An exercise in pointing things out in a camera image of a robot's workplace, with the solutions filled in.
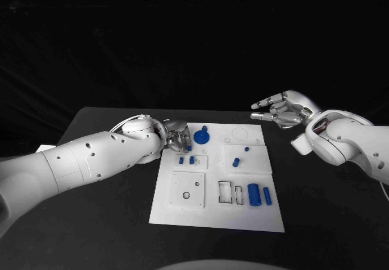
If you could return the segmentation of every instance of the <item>cable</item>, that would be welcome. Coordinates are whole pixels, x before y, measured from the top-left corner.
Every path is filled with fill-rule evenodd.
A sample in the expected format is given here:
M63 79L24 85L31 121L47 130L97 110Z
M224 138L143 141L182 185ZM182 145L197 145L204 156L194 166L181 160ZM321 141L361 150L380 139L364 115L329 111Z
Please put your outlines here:
M114 132L130 120L133 120L135 118L138 117L142 117L145 116L143 114L138 115L138 116L133 116L130 118L127 118L125 121L122 121L116 126L114 128L110 130L110 132Z
M381 184L381 187L382 187L382 190L384 190L385 197L388 198L388 201L389 201L389 196L388 196L388 194L387 194L387 190L385 190L385 188L384 188L384 183L382 183L382 182L380 182L380 184Z

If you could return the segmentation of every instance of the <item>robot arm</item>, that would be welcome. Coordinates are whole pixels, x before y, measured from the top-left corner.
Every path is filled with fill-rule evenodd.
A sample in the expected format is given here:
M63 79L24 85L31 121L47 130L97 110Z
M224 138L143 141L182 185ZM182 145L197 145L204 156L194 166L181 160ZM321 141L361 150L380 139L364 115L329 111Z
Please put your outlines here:
M163 124L149 115L139 115L110 132L89 135L47 151L2 162L0 237L18 218L44 200L104 180L136 164L152 162L161 158L163 148L189 151L188 123L168 120Z
M308 96L293 90L260 101L251 108L272 104L270 113L256 112L251 118L274 121L282 129L300 123L308 126L292 141L302 155L315 151L336 166L352 161L374 179L389 184L389 127L377 127L346 111L323 112Z

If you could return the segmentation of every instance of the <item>white board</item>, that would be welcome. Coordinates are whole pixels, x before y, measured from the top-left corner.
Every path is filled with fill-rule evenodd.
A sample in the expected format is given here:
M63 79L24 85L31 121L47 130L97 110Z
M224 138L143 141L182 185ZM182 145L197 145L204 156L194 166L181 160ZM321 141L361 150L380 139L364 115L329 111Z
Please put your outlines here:
M214 123L189 123L188 125L194 143L192 152L182 154L172 150L163 151L149 222L153 224L284 232L261 126ZM199 145L194 141L194 134L202 129L204 125L208 127L211 139L207 144ZM185 162L189 162L191 156L195 156L195 164L179 164L182 156ZM233 168L230 167L234 156L243 157L237 168L233 164ZM201 181L197 179L201 178L192 173L204 175L204 193L199 193L202 189L197 189L199 186L194 186L194 183ZM178 185L175 183L181 179L184 179L184 183L178 188L174 185ZM220 202L220 181L231 182L233 203ZM250 205L248 184L251 183L260 185L261 206ZM237 186L243 188L244 205L237 204ZM272 205L266 203L264 187L270 189ZM187 199L184 193L189 188L191 197Z

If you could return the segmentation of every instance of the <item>small blue part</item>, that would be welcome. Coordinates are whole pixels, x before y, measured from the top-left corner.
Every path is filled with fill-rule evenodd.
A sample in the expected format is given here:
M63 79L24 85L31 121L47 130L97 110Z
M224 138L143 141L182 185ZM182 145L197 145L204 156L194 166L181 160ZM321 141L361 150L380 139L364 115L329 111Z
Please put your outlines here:
M251 206L263 205L259 184L250 184L248 191L250 191L250 205Z
M210 133L207 132L207 126L204 126L204 128L197 131L194 139L201 145L210 142Z
M266 204L272 205L270 189L267 187L264 188L264 193L266 193Z
M241 159L240 158L236 158L236 161L234 161L234 164L233 164L234 167L238 167L240 161L241 161Z

